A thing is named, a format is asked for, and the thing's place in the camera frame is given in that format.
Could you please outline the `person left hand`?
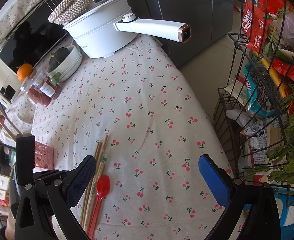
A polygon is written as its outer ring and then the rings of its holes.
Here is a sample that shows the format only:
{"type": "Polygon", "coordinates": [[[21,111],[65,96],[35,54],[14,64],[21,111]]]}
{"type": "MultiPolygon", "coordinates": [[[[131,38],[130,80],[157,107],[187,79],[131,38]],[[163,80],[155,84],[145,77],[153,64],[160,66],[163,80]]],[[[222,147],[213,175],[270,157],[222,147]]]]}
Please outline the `person left hand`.
{"type": "Polygon", "coordinates": [[[6,240],[14,240],[15,239],[15,218],[13,217],[12,213],[10,212],[7,217],[7,226],[5,228],[5,239],[6,240]]]}

